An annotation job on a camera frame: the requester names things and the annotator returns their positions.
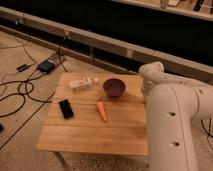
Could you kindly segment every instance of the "black phone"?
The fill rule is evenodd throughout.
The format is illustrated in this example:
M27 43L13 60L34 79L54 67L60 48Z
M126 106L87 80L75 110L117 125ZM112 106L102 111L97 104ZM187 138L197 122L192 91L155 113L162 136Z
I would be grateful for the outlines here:
M70 117L73 117L73 111L72 111L72 108L70 106L68 99L60 101L59 106L60 106L61 111L63 113L64 119L68 119Z

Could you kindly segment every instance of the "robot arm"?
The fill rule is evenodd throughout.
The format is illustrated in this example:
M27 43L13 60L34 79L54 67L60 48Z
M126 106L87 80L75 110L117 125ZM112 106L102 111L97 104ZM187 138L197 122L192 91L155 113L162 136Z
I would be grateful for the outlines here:
M160 62L143 65L142 91L147 96L147 131L151 171L197 171L192 118L213 114L213 87L163 72Z

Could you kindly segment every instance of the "cable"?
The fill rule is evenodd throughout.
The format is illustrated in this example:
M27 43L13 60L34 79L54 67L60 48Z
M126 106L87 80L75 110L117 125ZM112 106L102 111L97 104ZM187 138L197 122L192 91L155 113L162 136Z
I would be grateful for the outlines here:
M29 40L27 42L25 42L24 44L21 45L16 45L16 46L2 46L0 47L0 49L12 49L12 48L19 48L19 47L23 47L26 46L29 43Z
M211 134L211 132L209 132L209 131L206 129L206 127L204 126L203 120L201 120L201 125L202 125L203 130L204 130L205 133L207 134L207 136L213 138L213 135Z
M62 68L64 69L65 72L68 72L67 69L65 68L64 64L62 63L62 60L61 60L61 46L63 44L63 42L66 40L67 38L63 38L61 43L59 44L59 47L58 47L58 58L59 58L59 61L60 61L60 64L62 66Z
M207 137L206 137L206 140L207 140L207 142L208 142L208 144L209 144L209 147L213 150L213 146L212 146L212 144L210 143L210 141L209 141L209 138L213 138L213 135L211 134L211 124L212 124L212 120L211 120L211 118L209 118L209 125L208 125L208 130L205 128L205 126L204 126L204 123L203 123L203 120L201 120L201 125L202 125L202 128L203 128L203 130L206 132L206 134L207 134Z
M33 85L30 81L40 79L43 75L44 75L44 74L42 74L42 75L40 75L40 76L38 76L38 77L36 77L36 78L31 78L31 79L27 78L27 80L21 80L21 81L18 80L18 81L8 81L8 82L4 82L4 83L1 83L1 84L0 84L0 87L3 86L3 85L17 84L17 83L20 83L20 84L21 84L22 82L25 82L25 84L30 84L31 87L32 87L30 90L28 90L28 92L25 91L26 94L29 94L29 93L31 93L31 92L33 91L33 89L34 89L34 85ZM5 100L5 99L7 99L7 98L9 98L9 97L11 97L11 96L21 96L21 97L23 98L23 102L21 103L21 105L20 105L16 110L14 110L14 111L12 111L12 112L10 112L10 113L2 114L2 115L0 115L0 118L10 116L10 115L12 115L12 114L18 112L19 110L21 110L21 108L22 108L22 107L24 106L24 104L26 103L26 97L25 97L26 94L25 94L25 93L21 93L21 92L18 91L17 93L9 94L9 95L3 97L2 99L0 99L0 101L3 101L3 100Z
M13 115L14 113L18 112L19 110L21 110L21 108L24 106L24 104L26 103L26 98L24 95L20 95L19 93L12 93L12 94L9 94L7 96L5 96L4 98L0 99L0 101L6 99L6 98L9 98L11 96L20 96L23 98L23 102L21 103L21 105L15 109L14 111L10 112L10 113L7 113L7 114L3 114L3 115L0 115L0 118L3 118L3 117L7 117L7 116L10 116L10 115Z
M8 76L11 76L11 75L17 75L18 74L18 72L16 72L16 73L14 73L14 74L5 74L5 75L3 75L3 77L1 78L1 83L4 83L3 81L4 81L4 79L6 78L6 77L8 77ZM3 88L3 91L2 91L2 93L0 94L0 97L1 96L3 96L4 95L4 93L5 93L5 91L7 90L7 85L4 85L5 87Z
M55 93L52 93L48 98L47 98L47 100L46 101L48 101L48 100L50 100L52 97L53 97L53 95L54 95ZM41 106L39 106L38 107L38 109L35 111L35 112L33 112L32 113L32 115L7 139L7 141L0 147L0 150L2 150L4 147L5 147L5 145L7 145L8 144L8 142L28 123L28 121L45 105L46 103L42 103L41 104Z
M32 76L33 76L33 74L34 74L35 72L33 72L30 76L28 76L28 78L25 80L25 81L22 81L20 84L19 84L19 86L18 86L18 92L20 93L20 94L22 94L22 95L27 95L27 97L29 98L29 99L31 99L31 100L33 100L33 101L36 101L36 102L41 102L41 103L51 103L52 101L44 101L44 100L40 100L40 99L35 99L35 98L33 98L32 96L30 96L30 93L32 92L32 91L29 91L28 90L28 88L27 88L27 84L29 83L29 81L30 80L32 80L32 79L30 79ZM37 77L36 79L39 79L39 78L41 78L42 76L44 76L45 74L43 73L43 74L41 74L39 77ZM25 87L25 92L24 93L22 93L21 92L21 86L22 85L24 85L24 87Z
M13 36L14 36L14 38L16 39L16 41L18 41L18 42L20 42L22 45L24 45L23 42L20 41L15 35L13 35ZM37 61L29 54L29 52L26 50L25 46L22 46L22 48L24 49L24 52L26 53L26 55L33 61L33 63L30 64L30 66L33 66L33 65L37 64Z
M213 147L212 147L212 144L210 143L210 141L209 141L209 135L211 135L211 125L212 125L212 120L211 120L211 118L209 119L209 130L208 130L208 135L207 135L207 137L206 137L206 140L207 140L207 142L208 142L208 144L209 144L209 147L213 150Z

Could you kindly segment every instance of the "floor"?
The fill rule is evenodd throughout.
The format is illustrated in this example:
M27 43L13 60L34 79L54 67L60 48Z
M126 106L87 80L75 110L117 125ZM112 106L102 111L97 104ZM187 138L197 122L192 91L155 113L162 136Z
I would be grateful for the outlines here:
M22 47L2 49L1 47L20 45L14 36L0 31L0 78L5 74L13 74L16 67L32 61L26 56ZM28 43L25 46L27 52L39 63L48 58L54 52L45 47ZM108 71L95 66L66 57L64 62L68 71L72 72L98 72ZM36 66L17 75L7 76L4 81L26 79ZM63 73L62 67L57 67L48 76L34 81L35 90L32 96L42 100L47 99L54 92L59 77ZM16 91L16 85L10 85L4 96ZM0 100L0 115L15 110L21 103L21 98L12 96L6 100ZM41 105L39 102L27 99L24 107L12 116L0 118L4 131L0 133L0 170L1 171L60 171L63 170L55 156L50 152L36 150L36 143L42 129L49 104L44 105L36 114L32 114ZM200 121L192 122L192 131L196 147L198 163L201 171L210 171L213 168L213 151L210 149L206 136L201 130ZM120 156L81 153L62 153L70 170L72 171L141 171L147 169L147 157L144 156Z

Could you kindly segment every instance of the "electrical outlet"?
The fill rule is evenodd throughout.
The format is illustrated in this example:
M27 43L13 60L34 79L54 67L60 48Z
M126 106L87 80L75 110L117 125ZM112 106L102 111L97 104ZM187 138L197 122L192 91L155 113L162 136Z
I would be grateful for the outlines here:
M70 38L70 37L69 37L69 31L64 30L64 34L65 34L66 39L69 39L69 38Z
M15 24L18 25L18 24L24 24L24 18L23 17L19 17L15 20Z

